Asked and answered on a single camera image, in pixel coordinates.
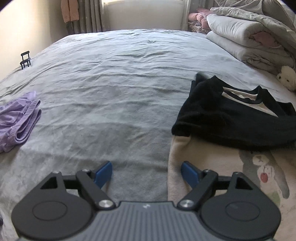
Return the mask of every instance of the small black chair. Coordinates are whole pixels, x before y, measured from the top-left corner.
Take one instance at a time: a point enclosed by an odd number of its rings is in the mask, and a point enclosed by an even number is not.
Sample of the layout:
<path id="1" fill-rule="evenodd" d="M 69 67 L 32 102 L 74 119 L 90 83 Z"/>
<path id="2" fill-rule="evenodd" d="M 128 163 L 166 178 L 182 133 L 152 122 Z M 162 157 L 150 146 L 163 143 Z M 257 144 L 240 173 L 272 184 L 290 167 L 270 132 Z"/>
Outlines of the small black chair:
<path id="1" fill-rule="evenodd" d="M 27 51 L 27 52 L 21 53 L 21 55 L 20 55 L 22 57 L 22 61 L 20 62 L 22 69 L 25 68 L 25 63 L 27 63 L 28 67 L 31 65 L 31 58 L 30 58 L 29 53 L 30 53 L 30 51 Z"/>

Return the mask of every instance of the white plush toy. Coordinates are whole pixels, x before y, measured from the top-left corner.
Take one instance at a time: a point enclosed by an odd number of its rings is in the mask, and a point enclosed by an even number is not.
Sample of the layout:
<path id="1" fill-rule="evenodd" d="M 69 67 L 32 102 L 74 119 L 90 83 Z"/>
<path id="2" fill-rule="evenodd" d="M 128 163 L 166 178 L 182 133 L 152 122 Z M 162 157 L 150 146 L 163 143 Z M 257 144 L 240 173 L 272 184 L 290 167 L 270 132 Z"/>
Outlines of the white plush toy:
<path id="1" fill-rule="evenodd" d="M 281 73 L 277 75 L 277 80 L 283 84 L 288 90 L 296 90 L 296 73 L 289 66 L 283 66 Z"/>

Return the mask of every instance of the gray bed sheet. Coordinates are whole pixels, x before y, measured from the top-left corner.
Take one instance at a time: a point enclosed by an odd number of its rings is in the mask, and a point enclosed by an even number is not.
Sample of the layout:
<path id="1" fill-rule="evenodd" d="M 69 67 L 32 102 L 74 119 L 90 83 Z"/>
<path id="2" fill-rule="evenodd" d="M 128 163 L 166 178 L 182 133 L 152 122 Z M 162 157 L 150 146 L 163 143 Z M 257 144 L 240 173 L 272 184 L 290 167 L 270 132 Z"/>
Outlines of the gray bed sheet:
<path id="1" fill-rule="evenodd" d="M 37 91 L 41 119 L 28 141 L 0 154 L 0 239 L 17 238 L 13 207 L 53 170 L 113 164 L 115 201 L 167 200 L 170 129 L 199 71 L 244 89 L 296 97 L 276 78 L 232 57 L 204 35 L 120 30 L 67 36 L 0 81 L 0 104 Z"/>

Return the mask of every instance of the wall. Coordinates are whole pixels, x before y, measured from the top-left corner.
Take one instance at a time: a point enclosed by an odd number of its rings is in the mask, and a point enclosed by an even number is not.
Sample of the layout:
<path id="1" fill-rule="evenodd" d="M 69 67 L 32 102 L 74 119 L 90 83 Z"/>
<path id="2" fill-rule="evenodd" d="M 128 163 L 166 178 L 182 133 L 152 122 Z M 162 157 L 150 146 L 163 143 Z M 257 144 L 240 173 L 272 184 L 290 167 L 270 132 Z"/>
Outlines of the wall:
<path id="1" fill-rule="evenodd" d="M 67 35 L 61 0 L 13 0 L 0 12 L 0 80 L 30 57 Z"/>
<path id="2" fill-rule="evenodd" d="M 163 28 L 180 30 L 187 1 L 123 0 L 106 4 L 110 30 Z"/>

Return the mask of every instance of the black sweater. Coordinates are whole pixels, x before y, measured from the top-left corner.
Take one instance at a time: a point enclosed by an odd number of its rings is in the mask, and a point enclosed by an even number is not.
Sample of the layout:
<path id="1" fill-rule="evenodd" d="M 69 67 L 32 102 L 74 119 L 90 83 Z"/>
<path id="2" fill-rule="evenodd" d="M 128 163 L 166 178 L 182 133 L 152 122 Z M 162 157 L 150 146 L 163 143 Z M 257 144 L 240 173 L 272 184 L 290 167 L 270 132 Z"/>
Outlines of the black sweater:
<path id="1" fill-rule="evenodd" d="M 271 149 L 296 141 L 296 112 L 260 86 L 246 91 L 197 74 L 172 134 L 245 150 Z"/>

